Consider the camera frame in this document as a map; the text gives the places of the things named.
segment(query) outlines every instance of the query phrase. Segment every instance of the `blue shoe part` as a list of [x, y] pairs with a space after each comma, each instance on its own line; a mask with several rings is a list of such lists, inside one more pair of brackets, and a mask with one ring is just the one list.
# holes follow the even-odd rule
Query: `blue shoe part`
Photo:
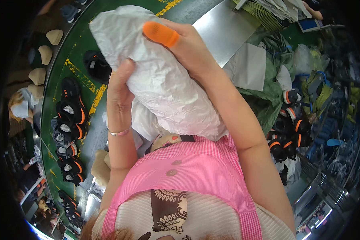
[[322, 138], [315, 138], [315, 141], [314, 141], [316, 144], [325, 144], [325, 140], [322, 139]]
[[334, 146], [341, 146], [344, 143], [343, 140], [338, 140], [335, 138], [331, 138], [327, 141], [327, 146], [334, 147]]

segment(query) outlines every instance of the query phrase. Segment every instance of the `left hand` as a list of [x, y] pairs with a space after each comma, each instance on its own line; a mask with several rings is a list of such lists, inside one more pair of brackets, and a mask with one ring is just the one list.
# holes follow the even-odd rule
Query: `left hand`
[[112, 70], [107, 90], [107, 111], [113, 113], [131, 111], [135, 96], [129, 91], [125, 83], [134, 70], [135, 64], [130, 59], [122, 62], [117, 71]]

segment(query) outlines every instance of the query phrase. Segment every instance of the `apron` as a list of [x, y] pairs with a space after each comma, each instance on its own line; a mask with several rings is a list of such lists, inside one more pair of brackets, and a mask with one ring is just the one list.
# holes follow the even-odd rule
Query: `apron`
[[120, 204], [137, 192], [151, 189], [176, 189], [216, 196], [239, 214], [243, 239], [262, 239], [259, 218], [230, 135], [217, 142], [195, 136], [195, 142], [179, 142], [139, 159], [111, 201], [102, 237], [115, 230]]

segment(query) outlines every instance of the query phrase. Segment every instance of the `button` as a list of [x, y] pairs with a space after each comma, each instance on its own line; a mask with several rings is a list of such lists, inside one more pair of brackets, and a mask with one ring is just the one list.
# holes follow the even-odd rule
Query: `button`
[[181, 163], [181, 160], [173, 161], [172, 165], [179, 165]]
[[177, 170], [176, 169], [171, 169], [171, 170], [168, 170], [165, 175], [167, 175], [168, 177], [172, 177], [174, 175], [177, 174]]

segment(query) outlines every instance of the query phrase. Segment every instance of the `gray sneaker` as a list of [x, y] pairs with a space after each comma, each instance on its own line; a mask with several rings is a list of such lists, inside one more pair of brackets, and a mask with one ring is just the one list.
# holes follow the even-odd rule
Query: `gray sneaker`
[[65, 5], [60, 9], [60, 11], [62, 16], [67, 19], [68, 23], [73, 23], [79, 16], [81, 9], [75, 8], [71, 5]]

